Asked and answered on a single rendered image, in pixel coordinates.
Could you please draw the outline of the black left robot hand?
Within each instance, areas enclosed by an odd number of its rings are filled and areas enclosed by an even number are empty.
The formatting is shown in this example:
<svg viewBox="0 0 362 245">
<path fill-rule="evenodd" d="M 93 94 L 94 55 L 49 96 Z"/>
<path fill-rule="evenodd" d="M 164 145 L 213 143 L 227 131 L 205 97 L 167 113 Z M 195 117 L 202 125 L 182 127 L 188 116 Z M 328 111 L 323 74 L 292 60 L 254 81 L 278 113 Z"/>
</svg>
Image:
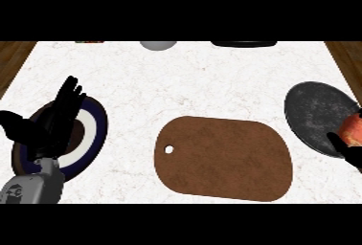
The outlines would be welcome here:
<svg viewBox="0 0 362 245">
<path fill-rule="evenodd" d="M 52 106 L 35 122 L 12 111 L 0 110 L 0 126 L 7 138 L 26 146 L 26 159 L 57 159 L 66 150 L 74 121 L 78 116 L 86 93 L 78 79 L 69 76 L 60 86 Z"/>
</svg>

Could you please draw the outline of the orange squash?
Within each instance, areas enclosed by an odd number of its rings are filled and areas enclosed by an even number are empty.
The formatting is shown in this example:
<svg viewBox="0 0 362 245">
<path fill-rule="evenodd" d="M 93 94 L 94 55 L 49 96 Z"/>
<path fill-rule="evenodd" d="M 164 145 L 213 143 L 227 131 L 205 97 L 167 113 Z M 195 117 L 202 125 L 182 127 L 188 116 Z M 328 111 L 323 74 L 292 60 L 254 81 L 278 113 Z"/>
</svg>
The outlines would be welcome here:
<svg viewBox="0 0 362 245">
<path fill-rule="evenodd" d="M 338 135 L 347 146 L 362 146 L 362 118 L 357 113 L 346 118 Z"/>
</svg>

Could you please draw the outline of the blue and white plate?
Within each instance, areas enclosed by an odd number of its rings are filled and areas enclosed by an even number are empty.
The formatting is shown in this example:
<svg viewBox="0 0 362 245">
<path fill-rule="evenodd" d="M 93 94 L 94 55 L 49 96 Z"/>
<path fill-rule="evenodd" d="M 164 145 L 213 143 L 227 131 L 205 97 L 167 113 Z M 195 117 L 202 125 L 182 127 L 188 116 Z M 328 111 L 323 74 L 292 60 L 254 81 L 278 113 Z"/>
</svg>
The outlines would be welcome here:
<svg viewBox="0 0 362 245">
<path fill-rule="evenodd" d="M 35 122 L 49 102 L 32 114 L 29 120 Z M 108 136 L 108 114 L 100 102 L 86 97 L 81 110 L 74 121 L 71 139 L 65 154 L 57 158 L 59 169 L 65 175 L 65 182 L 74 179 L 91 164 L 102 149 Z M 15 143 L 12 150 L 12 168 L 16 175 L 37 173 L 41 167 L 26 160 L 26 146 Z"/>
</svg>

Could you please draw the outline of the grey round bowl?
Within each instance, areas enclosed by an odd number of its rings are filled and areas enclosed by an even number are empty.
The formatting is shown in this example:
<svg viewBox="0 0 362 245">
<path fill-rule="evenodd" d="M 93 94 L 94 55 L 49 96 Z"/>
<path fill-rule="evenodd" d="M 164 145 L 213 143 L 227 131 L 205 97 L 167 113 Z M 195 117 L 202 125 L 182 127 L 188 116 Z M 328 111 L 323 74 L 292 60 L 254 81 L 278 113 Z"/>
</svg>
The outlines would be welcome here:
<svg viewBox="0 0 362 245">
<path fill-rule="evenodd" d="M 176 41 L 142 41 L 142 46 L 151 51 L 165 51 L 177 42 Z"/>
</svg>

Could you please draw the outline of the dark grey pan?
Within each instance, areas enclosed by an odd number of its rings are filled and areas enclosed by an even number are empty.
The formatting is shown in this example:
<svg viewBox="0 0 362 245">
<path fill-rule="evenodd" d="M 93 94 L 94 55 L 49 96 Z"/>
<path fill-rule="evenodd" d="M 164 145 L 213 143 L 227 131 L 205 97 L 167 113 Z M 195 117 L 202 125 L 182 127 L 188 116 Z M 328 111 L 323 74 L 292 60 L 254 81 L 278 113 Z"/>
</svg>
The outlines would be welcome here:
<svg viewBox="0 0 362 245">
<path fill-rule="evenodd" d="M 284 100 L 284 115 L 301 142 L 320 154 L 343 158 L 326 133 L 337 133 L 346 117 L 360 109 L 357 102 L 334 86 L 306 81 L 294 85 Z"/>
</svg>

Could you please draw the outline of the brown wooden cutting board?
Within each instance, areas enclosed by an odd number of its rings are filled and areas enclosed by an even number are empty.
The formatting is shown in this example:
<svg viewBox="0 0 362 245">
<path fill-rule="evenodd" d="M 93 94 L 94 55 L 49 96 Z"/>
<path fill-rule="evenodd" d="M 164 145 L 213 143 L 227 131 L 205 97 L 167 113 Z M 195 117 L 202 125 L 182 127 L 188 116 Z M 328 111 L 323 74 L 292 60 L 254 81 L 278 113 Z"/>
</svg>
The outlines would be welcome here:
<svg viewBox="0 0 362 245">
<path fill-rule="evenodd" d="M 275 201 L 292 181 L 285 142 L 261 122 L 173 119 L 158 133 L 154 166 L 165 187 L 183 194 Z"/>
</svg>

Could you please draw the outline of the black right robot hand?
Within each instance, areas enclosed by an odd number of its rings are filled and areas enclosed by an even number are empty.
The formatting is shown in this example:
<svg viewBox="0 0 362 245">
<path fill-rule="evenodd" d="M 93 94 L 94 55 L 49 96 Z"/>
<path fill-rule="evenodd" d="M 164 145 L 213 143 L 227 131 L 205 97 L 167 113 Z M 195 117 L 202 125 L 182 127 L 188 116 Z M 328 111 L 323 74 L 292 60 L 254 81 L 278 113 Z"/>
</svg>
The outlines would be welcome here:
<svg viewBox="0 0 362 245">
<path fill-rule="evenodd" d="M 326 138 L 335 148 L 343 154 L 346 161 L 357 168 L 362 173 L 362 146 L 347 146 L 346 142 L 340 138 L 338 132 L 328 132 Z"/>
</svg>

